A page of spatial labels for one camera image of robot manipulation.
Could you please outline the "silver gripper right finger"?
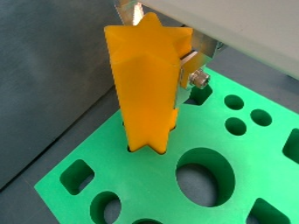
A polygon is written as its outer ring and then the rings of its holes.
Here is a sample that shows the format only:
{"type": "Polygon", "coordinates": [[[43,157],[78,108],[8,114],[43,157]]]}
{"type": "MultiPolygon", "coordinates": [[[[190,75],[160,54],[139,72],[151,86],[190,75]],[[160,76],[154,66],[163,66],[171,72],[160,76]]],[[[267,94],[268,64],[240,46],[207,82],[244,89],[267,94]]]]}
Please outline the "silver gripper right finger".
{"type": "Polygon", "coordinates": [[[192,31],[191,51],[182,56],[175,108],[187,101],[194,88],[204,89],[208,86],[211,76],[204,72],[204,67],[224,46],[222,42],[200,31],[192,31]]]}

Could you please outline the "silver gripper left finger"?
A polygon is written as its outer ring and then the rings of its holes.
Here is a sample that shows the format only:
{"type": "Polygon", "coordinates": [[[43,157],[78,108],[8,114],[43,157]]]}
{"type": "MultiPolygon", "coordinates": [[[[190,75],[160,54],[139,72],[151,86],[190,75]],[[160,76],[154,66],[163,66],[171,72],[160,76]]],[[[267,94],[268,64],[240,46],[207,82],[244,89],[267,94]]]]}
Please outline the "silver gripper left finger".
{"type": "Polygon", "coordinates": [[[144,17],[144,10],[138,0],[115,0],[115,8],[124,25],[139,24],[144,17]]]}

